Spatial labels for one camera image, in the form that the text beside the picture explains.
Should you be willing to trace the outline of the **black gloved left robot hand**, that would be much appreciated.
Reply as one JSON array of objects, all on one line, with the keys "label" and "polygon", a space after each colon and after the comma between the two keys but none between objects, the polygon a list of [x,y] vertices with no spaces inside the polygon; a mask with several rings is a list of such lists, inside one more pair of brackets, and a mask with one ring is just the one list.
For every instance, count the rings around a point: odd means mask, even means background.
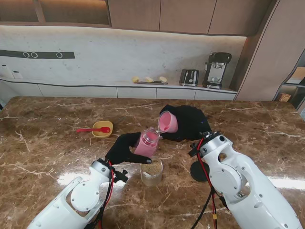
[{"label": "black gloved left robot hand", "polygon": [[123,162],[151,164],[152,160],[149,157],[137,155],[130,151],[130,147],[135,147],[140,136],[140,132],[119,136],[106,154],[105,160],[110,161],[112,165],[117,165]]}]

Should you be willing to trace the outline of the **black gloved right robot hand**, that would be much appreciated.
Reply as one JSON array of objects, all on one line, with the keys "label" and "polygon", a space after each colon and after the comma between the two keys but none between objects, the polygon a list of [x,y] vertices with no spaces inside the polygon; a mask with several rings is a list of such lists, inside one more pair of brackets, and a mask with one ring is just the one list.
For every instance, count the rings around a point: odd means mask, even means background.
[{"label": "black gloved right robot hand", "polygon": [[190,105],[171,106],[167,104],[161,111],[170,112],[177,119],[178,129],[174,133],[165,132],[161,136],[165,140],[181,142],[183,140],[199,140],[201,133],[211,132],[207,118],[201,109]]}]

